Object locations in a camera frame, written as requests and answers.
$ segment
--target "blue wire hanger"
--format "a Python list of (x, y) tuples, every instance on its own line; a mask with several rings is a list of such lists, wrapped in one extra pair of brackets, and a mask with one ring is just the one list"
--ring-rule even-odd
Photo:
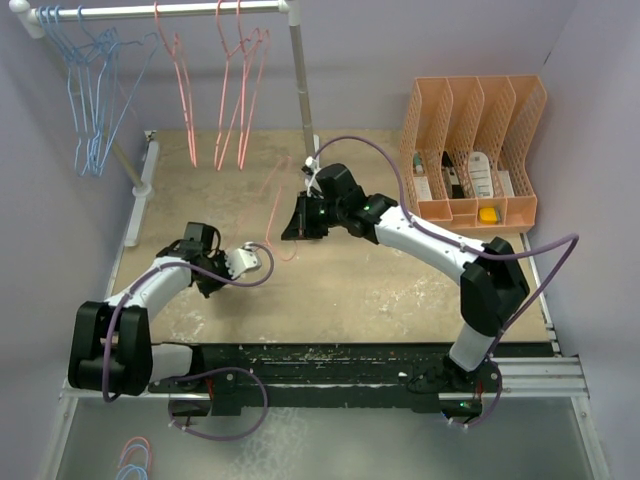
[[(123, 42), (116, 28), (111, 27), (94, 36), (86, 28), (82, 6), (79, 6), (78, 24), (89, 37), (89, 43), (77, 46), (62, 28), (59, 9), (60, 6), (40, 7), (36, 10), (36, 16), (47, 37), (60, 51), (68, 70), (67, 93), (78, 138), (74, 170), (80, 176), (88, 172), (92, 176), (100, 177), (118, 129), (158, 48), (158, 34), (151, 32), (141, 40)], [(118, 115), (120, 54), (127, 47), (146, 47), (148, 44), (151, 44), (151, 50)], [(77, 91), (73, 88), (74, 80), (77, 83)]]

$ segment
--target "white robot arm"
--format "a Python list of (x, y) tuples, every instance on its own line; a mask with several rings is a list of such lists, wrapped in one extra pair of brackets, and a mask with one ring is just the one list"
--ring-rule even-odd
[[(216, 235), (218, 243), (212, 249)], [(220, 250), (219, 245), (220, 233), (215, 227), (190, 222), (183, 238), (160, 251), (149, 269), (131, 285), (103, 302), (85, 302), (76, 315), (69, 383), (76, 388), (100, 390), (106, 327), (121, 303), (118, 343), (117, 347), (112, 346), (110, 359), (110, 383), (117, 386), (114, 390), (136, 395), (149, 383), (188, 373), (192, 349), (171, 343), (152, 345), (149, 324), (176, 295), (194, 283), (207, 298), (225, 285), (202, 272), (233, 281), (262, 267), (250, 245), (229, 253)]]
[(342, 226), (355, 237), (396, 248), (445, 273), (460, 286), (461, 314), (465, 321), (445, 364), (461, 376), (474, 372), (486, 358), (502, 326), (528, 296), (527, 281), (515, 260), (479, 258), (466, 249), (456, 249), (423, 234), (414, 225), (420, 224), (455, 243), (494, 255), (512, 254), (511, 245), (497, 237), (483, 243), (415, 216), (407, 219), (395, 200), (381, 194), (365, 195), (342, 164), (314, 171), (313, 178), (320, 190), (311, 187), (300, 192), (293, 218), (281, 238), (320, 239), (328, 235), (329, 228)]

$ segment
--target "orange desk organizer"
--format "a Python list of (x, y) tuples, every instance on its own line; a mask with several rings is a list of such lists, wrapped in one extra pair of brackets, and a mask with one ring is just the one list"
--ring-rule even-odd
[[(538, 200), (525, 170), (525, 159), (547, 100), (536, 75), (417, 78), (400, 141), (400, 161), (409, 208), (420, 217), (467, 235), (524, 233), (535, 223)], [(465, 198), (448, 198), (442, 177), (447, 152)], [(477, 198), (468, 172), (474, 151), (487, 155), (493, 198)], [(413, 170), (413, 156), (424, 173)], [(507, 195), (498, 171), (507, 170), (514, 195)], [(419, 201), (413, 177), (426, 176), (432, 200)], [(493, 207), (499, 221), (478, 220), (481, 208)]]

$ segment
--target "small bottle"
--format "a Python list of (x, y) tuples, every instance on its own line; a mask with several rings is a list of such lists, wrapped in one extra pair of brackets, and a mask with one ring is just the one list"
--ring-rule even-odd
[(420, 154), (418, 152), (413, 154), (413, 170), (419, 174), (424, 173), (424, 168), (422, 167), (422, 159), (420, 158)]

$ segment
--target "lavender wall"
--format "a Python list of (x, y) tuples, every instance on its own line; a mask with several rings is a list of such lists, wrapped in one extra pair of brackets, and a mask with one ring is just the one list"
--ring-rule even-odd
[[(616, 478), (638, 478), (637, 243), (640, 3), (580, 0), (542, 70), (549, 104), (530, 158), (540, 209), (531, 239), (578, 248), (547, 299), (567, 355), (580, 354)], [(539, 259), (541, 273), (553, 257)]]
[[(132, 205), (111, 159), (101, 179), (73, 172), (66, 89), (6, 6), (0, 9), (0, 471), (35, 478), (66, 374), (75, 310), (104, 295)], [(129, 118), (121, 143), (140, 158)]]
[[(132, 4), (130, 0), (81, 3)], [(400, 128), (416, 76), (539, 72), (575, 3), (302, 0), (302, 35), (315, 126)], [(270, 28), (273, 38), (254, 125), (299, 128), (286, 18), (246, 15), (243, 22), (247, 31), (257, 25)], [(223, 17), (231, 38), (235, 38), (234, 23), (235, 18)], [(163, 25), (168, 34), (179, 32), (186, 45), (197, 127), (217, 126), (224, 57), (214, 19), (166, 19)], [(136, 20), (119, 22), (118, 28), (123, 36), (131, 37), (155, 27), (153, 20)], [(173, 65), (165, 52), (161, 53), (153, 61), (136, 108), (145, 128), (184, 128)], [(135, 68), (127, 70), (133, 75)], [(234, 84), (238, 73), (236, 68)]]

